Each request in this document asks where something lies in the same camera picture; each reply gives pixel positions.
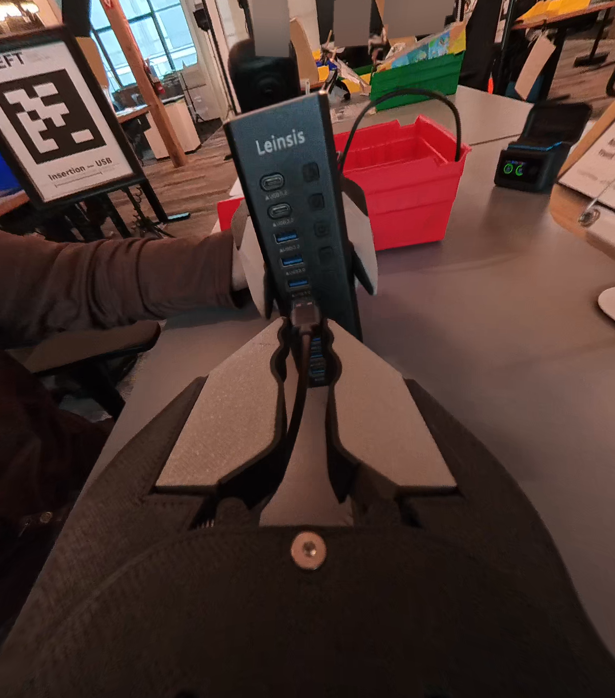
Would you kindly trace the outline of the wooden pillar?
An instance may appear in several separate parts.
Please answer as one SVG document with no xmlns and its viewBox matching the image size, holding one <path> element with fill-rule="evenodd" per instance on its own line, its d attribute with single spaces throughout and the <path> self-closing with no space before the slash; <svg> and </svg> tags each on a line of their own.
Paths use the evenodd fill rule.
<svg viewBox="0 0 615 698">
<path fill-rule="evenodd" d="M 187 164 L 187 155 L 181 147 L 181 142 L 172 126 L 165 106 L 147 74 L 145 60 L 120 2 L 100 1 L 100 4 L 120 44 L 128 66 L 136 79 L 137 86 L 140 88 L 140 92 L 147 104 L 149 113 L 161 136 L 172 165 L 175 168 L 185 166 Z"/>
</svg>

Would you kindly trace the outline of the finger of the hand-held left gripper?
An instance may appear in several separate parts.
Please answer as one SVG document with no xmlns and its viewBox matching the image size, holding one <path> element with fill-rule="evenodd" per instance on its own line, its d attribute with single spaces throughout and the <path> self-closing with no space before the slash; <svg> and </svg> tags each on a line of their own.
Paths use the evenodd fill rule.
<svg viewBox="0 0 615 698">
<path fill-rule="evenodd" d="M 260 315 L 270 318 L 274 292 L 270 273 L 259 245 L 247 205 L 239 205 L 231 220 L 233 236 L 232 290 L 248 290 Z"/>
<path fill-rule="evenodd" d="M 363 189 L 352 180 L 340 181 L 348 240 L 354 248 L 354 273 L 369 295 L 376 295 L 379 269 L 374 236 Z"/>
</svg>

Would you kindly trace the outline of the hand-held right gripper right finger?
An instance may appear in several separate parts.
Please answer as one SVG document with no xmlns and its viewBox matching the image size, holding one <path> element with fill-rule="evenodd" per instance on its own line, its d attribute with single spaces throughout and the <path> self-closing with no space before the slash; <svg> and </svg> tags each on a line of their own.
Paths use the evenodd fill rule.
<svg viewBox="0 0 615 698">
<path fill-rule="evenodd" d="M 328 476 L 339 502 L 449 494 L 458 484 L 403 375 L 335 321 L 326 412 Z"/>
</svg>

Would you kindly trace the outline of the person's left forearm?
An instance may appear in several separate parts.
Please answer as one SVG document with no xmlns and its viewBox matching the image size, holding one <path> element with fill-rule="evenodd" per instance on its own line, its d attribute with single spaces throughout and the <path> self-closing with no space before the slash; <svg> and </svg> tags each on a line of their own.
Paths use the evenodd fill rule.
<svg viewBox="0 0 615 698">
<path fill-rule="evenodd" d="M 0 350 L 59 332 L 240 307 L 248 284 L 230 231 L 202 240 L 20 237 L 0 231 Z"/>
</svg>

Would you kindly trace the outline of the colourful cardboard box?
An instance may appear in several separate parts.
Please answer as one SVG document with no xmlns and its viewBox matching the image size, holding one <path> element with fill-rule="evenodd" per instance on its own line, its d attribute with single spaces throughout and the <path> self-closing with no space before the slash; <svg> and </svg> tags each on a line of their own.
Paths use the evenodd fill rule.
<svg viewBox="0 0 615 698">
<path fill-rule="evenodd" d="M 422 39 L 394 44 L 384 60 L 380 61 L 376 72 L 388 71 L 422 61 L 445 56 L 457 56 L 467 47 L 467 23 L 455 22 L 444 31 L 425 36 Z"/>
</svg>

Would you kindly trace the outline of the marker sign on tripod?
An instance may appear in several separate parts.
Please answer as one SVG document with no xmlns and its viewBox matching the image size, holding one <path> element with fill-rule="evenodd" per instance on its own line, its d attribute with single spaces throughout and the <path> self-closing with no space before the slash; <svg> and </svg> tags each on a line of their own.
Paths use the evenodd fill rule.
<svg viewBox="0 0 615 698">
<path fill-rule="evenodd" d="M 85 204 L 97 202 L 124 238 L 111 201 L 124 191 L 144 232 L 190 214 L 168 214 L 147 179 L 82 48 L 66 27 L 0 37 L 0 152 L 39 219 L 64 218 L 85 241 L 103 237 Z"/>
</svg>

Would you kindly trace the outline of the red plastic bin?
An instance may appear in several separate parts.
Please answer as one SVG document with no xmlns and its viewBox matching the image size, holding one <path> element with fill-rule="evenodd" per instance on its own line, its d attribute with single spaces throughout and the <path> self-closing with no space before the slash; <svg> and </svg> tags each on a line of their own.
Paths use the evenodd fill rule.
<svg viewBox="0 0 615 698">
<path fill-rule="evenodd" d="M 443 239 L 470 152 L 459 128 L 418 115 L 332 131 L 343 178 L 364 191 L 376 252 Z"/>
</svg>

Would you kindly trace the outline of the green plastic bin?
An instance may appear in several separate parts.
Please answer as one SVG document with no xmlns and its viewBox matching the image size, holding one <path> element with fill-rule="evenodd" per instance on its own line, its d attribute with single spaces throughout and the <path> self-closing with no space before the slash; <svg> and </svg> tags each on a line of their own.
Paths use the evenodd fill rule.
<svg viewBox="0 0 615 698">
<path fill-rule="evenodd" d="M 428 89 L 447 97 L 455 95 L 465 53 L 462 51 L 376 72 L 370 83 L 370 98 L 375 100 L 401 89 Z"/>
</svg>

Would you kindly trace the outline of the black usb hub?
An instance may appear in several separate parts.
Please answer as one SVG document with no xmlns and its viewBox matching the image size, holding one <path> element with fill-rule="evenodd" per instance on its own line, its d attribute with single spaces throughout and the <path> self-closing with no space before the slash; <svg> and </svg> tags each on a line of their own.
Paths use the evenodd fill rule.
<svg viewBox="0 0 615 698">
<path fill-rule="evenodd" d="M 274 308 L 285 318 L 313 304 L 363 339 L 328 96 L 313 92 L 224 125 Z"/>
</svg>

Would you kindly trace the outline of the black label printer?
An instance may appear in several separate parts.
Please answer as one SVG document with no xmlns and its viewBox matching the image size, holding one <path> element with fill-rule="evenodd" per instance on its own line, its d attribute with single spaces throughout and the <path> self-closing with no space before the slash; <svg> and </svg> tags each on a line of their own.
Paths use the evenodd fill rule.
<svg viewBox="0 0 615 698">
<path fill-rule="evenodd" d="M 497 187 L 527 193 L 547 193 L 572 148 L 581 139 L 592 114 L 589 103 L 537 103 L 523 131 L 499 156 Z"/>
</svg>

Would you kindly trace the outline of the white cabinet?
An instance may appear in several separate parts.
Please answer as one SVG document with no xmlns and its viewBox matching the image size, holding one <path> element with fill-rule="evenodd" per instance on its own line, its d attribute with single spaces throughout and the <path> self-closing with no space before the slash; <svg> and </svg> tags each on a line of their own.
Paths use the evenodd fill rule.
<svg viewBox="0 0 615 698">
<path fill-rule="evenodd" d="M 182 149 L 185 153 L 195 152 L 201 143 L 186 100 L 180 97 L 174 100 L 165 100 L 163 104 Z M 168 151 L 153 117 L 150 114 L 146 114 L 146 118 L 149 128 L 145 131 L 145 137 L 153 156 L 157 161 L 168 159 Z"/>
</svg>

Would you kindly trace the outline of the person's dark clothing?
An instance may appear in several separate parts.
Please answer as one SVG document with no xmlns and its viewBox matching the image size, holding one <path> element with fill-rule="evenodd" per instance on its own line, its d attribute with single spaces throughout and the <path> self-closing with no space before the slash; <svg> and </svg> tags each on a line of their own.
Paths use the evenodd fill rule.
<svg viewBox="0 0 615 698">
<path fill-rule="evenodd" d="M 0 628 L 23 606 L 107 437 L 0 349 Z"/>
</svg>

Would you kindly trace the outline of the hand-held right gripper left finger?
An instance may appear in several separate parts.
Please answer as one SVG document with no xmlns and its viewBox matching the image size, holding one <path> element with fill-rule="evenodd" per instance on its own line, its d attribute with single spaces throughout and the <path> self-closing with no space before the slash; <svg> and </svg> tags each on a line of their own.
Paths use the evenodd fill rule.
<svg viewBox="0 0 615 698">
<path fill-rule="evenodd" d="M 285 318 L 214 368 L 155 483 L 156 490 L 220 490 L 279 444 L 285 418 Z"/>
</svg>

